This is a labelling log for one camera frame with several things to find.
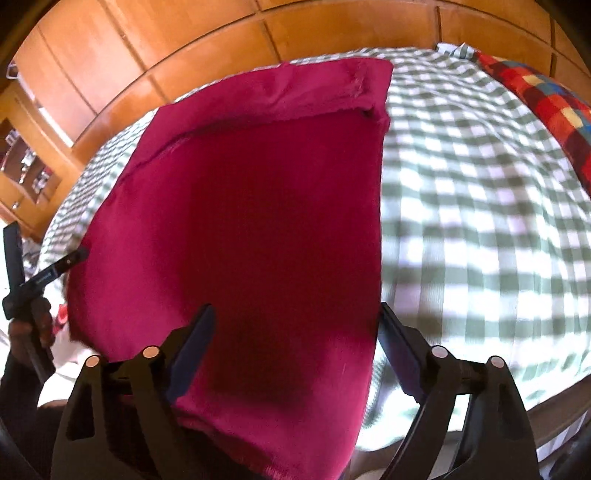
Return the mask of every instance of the wooden wall panel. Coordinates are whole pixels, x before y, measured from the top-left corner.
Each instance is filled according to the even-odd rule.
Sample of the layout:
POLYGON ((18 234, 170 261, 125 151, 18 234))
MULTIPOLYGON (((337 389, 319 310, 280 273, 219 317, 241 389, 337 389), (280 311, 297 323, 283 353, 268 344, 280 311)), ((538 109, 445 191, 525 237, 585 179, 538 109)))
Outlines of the wooden wall panel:
POLYGON ((550 43, 550 14, 534 0, 451 0, 507 20, 550 43))
POLYGON ((361 47, 434 47, 431 5, 386 0, 311 2, 265 19, 282 60, 361 47))
POLYGON ((95 112, 143 73, 98 0, 61 0, 39 28, 95 112))
POLYGON ((527 63, 550 74, 552 49, 507 23, 462 7, 442 7, 441 36, 444 42, 468 43, 489 55, 527 63))
POLYGON ((86 164, 110 138, 121 132, 145 113, 165 104, 145 75, 125 89, 96 117, 72 148, 73 155, 86 164))
POLYGON ((589 74, 589 69, 585 65, 585 62, 581 58, 581 55, 579 55, 579 52, 577 51, 573 43, 569 40, 569 38, 566 36, 564 30, 562 30, 560 25, 558 25, 558 23, 554 24, 554 32, 556 36, 556 50, 564 54, 564 56, 567 57, 569 60, 575 62, 578 65, 578 67, 581 68, 585 73, 589 74))
POLYGON ((95 113, 56 63, 37 27, 19 48, 15 60, 39 103, 72 140, 78 138, 95 113))
POLYGON ((106 4, 148 68, 196 38, 254 13, 251 0, 106 0, 106 4))
POLYGON ((275 63, 262 22, 246 20, 187 45, 151 73, 164 94, 175 99, 213 80, 275 63))
POLYGON ((562 55, 557 56, 554 78, 591 103, 591 79, 562 55))
POLYGON ((261 10, 267 10, 268 8, 278 7, 280 5, 293 4, 298 0, 256 0, 261 7, 261 10))

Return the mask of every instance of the person's arm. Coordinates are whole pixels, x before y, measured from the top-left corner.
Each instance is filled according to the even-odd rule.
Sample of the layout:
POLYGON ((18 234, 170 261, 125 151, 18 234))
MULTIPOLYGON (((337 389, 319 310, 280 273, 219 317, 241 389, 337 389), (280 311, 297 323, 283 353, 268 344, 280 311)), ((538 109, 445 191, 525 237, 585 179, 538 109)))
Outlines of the person's arm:
POLYGON ((10 353, 0 381, 0 418, 15 442, 31 427, 42 388, 35 371, 10 353))
MULTIPOLYGON (((49 308, 46 299, 38 299, 33 304, 33 316, 44 347, 53 343, 49 308)), ((8 329, 10 354, 0 381, 0 418, 15 442, 30 429, 43 388, 24 346, 24 338, 31 329, 26 322, 11 322, 8 329)))

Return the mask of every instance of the plaid fabric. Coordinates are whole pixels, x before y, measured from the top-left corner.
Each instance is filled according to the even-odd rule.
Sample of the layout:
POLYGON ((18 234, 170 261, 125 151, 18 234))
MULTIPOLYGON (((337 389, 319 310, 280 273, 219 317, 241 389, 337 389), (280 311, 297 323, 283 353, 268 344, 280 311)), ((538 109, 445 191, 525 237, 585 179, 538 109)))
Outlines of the plaid fabric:
MULTIPOLYGON (((531 408, 591 370, 591 203, 548 129, 466 60, 473 52, 377 48, 296 63, 371 56, 395 64, 382 299, 458 358, 504 357, 531 408)), ((153 115, 90 162, 47 231, 40 268, 78 244, 153 115)), ((450 429, 461 429, 466 406, 459 397, 450 429)), ((416 412, 378 346, 358 446, 403 437, 416 412)))
POLYGON ((591 108, 568 88, 522 63, 476 53, 485 72, 516 94, 554 135, 587 193, 591 189, 591 108))

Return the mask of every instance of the wooden cabinet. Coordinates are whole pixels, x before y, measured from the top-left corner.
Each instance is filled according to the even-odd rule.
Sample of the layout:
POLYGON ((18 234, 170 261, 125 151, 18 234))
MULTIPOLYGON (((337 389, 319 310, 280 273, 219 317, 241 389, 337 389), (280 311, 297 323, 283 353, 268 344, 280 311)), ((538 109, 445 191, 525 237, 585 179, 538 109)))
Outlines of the wooden cabinet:
POLYGON ((13 82, 0 95, 0 216, 39 241, 80 176, 70 153, 13 82))

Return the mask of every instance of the black tool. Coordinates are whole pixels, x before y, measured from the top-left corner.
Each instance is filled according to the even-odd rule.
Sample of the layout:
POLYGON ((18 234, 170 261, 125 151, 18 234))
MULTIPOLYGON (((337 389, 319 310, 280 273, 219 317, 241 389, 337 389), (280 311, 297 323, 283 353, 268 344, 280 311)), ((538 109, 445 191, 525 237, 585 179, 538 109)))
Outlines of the black tool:
POLYGON ((403 392, 420 408, 381 480, 427 480, 441 450, 457 395, 470 402, 446 480, 540 480, 534 435, 505 361, 485 364, 456 359, 431 347, 414 328, 402 325, 382 303, 378 333, 403 392))
POLYGON ((55 373, 56 368, 53 365, 51 350, 41 345, 31 304, 33 300, 43 296, 47 285, 83 261, 88 253, 85 248, 80 247, 26 281, 22 264, 21 230, 18 223, 14 222, 4 227, 3 233, 10 293, 2 300, 2 308, 7 320, 18 318, 33 326, 30 337, 25 339, 25 347, 41 384, 44 384, 55 373))
POLYGON ((205 305, 189 326, 173 330, 160 347, 147 346, 130 360, 111 364, 89 357, 61 418, 52 480, 206 480, 170 406, 189 389, 215 323, 213 307, 205 305), (120 395, 133 398, 143 450, 151 459, 149 472, 130 465, 139 449, 134 458, 122 459, 116 453, 117 422, 109 421, 108 415, 120 395))

